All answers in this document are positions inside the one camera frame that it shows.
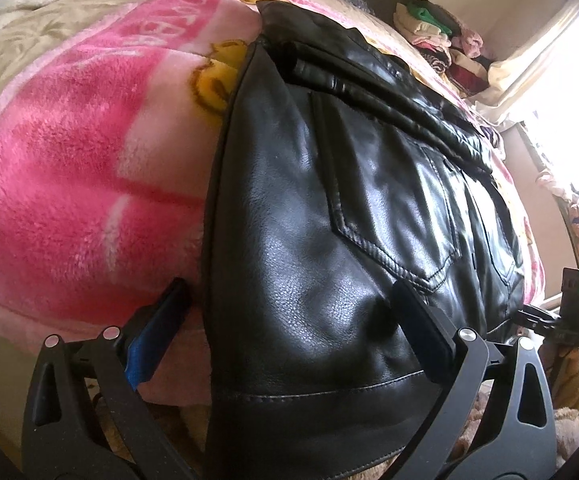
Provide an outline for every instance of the stack of clothes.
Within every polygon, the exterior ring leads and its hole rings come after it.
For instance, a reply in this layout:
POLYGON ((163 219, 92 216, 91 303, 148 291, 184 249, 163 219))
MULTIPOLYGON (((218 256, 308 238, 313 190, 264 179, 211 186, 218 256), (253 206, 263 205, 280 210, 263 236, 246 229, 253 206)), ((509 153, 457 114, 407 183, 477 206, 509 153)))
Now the stack of clothes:
POLYGON ((461 97, 489 86, 492 61, 482 53, 483 38, 443 7, 429 0, 397 4, 394 27, 461 97))

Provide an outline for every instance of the black plastic bracket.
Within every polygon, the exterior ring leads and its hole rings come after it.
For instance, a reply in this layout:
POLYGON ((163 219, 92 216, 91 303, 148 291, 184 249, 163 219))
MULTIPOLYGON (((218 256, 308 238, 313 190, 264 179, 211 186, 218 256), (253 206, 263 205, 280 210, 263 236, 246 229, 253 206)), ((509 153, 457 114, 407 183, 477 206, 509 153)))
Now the black plastic bracket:
POLYGON ((563 269, 562 297, 558 314, 525 305, 512 321, 533 330, 545 342, 558 346, 579 347, 579 269, 563 269))
POLYGON ((484 341, 419 297, 410 283, 394 285, 401 327, 431 381, 444 385, 425 421, 381 480, 548 480, 556 471, 556 428, 547 379, 528 338, 513 346, 484 341), (448 357, 455 350, 455 359, 448 357), (431 358, 441 356, 439 360, 431 358), (493 387, 468 453, 448 462, 485 380, 493 387))
POLYGON ((198 480, 135 391, 149 380, 191 300, 175 280, 156 304, 96 339, 66 343, 52 335, 38 356, 22 435, 23 471, 34 480, 198 480), (85 378, 98 380, 134 463, 108 446, 85 378))

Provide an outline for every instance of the bed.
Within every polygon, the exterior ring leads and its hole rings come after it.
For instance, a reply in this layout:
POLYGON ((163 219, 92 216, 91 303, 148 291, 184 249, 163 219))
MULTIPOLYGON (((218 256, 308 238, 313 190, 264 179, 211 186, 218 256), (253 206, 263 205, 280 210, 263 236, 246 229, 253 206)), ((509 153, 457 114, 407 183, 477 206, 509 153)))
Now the bed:
MULTIPOLYGON (((0 337, 31 362, 48 334, 123 324, 172 276, 198 284, 221 113, 260 20, 259 0, 20 1, 0 0, 0 337)), ((392 27, 342 0, 286 1, 358 28, 487 137, 392 27)), ((521 240, 524 301, 540 303, 527 213, 502 158, 492 166, 521 240)), ((209 373, 196 307, 141 394, 208 405, 209 373)), ((0 430, 17 442, 9 422, 0 430)))

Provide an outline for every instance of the green cloth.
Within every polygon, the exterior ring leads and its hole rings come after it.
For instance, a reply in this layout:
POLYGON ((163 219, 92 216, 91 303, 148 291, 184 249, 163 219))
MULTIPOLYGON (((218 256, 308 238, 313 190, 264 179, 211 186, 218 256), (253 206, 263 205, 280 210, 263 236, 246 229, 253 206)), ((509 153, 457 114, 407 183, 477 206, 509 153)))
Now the green cloth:
POLYGON ((442 32, 444 32, 448 36, 452 35, 451 29, 443 25, 436 18, 434 18, 431 15, 431 12, 429 12, 429 10, 425 9, 424 7, 417 7, 414 4, 407 4, 407 10, 417 20, 421 20, 422 22, 427 22, 431 23, 432 25, 436 25, 442 32))

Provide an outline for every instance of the fleece blanket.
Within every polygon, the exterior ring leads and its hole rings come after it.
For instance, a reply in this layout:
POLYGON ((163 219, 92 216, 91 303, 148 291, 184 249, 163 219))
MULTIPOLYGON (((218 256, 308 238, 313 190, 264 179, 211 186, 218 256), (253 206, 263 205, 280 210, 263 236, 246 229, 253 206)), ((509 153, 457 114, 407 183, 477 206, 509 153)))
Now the fleece blanket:
MULTIPOLYGON (((173 276, 197 283, 221 113, 247 44, 260 30, 256 1, 128 4, 5 85, 1 335, 34 352, 51 332, 68 340, 92 337, 124 323, 173 276)), ((350 18, 360 11, 288 1, 358 26, 383 52, 418 59, 369 17, 350 18)), ((425 81, 447 92, 440 80, 425 81)), ((513 199, 512 184, 501 189, 513 199)), ((208 377, 195 308, 142 392, 164 404, 204 404, 208 377)))

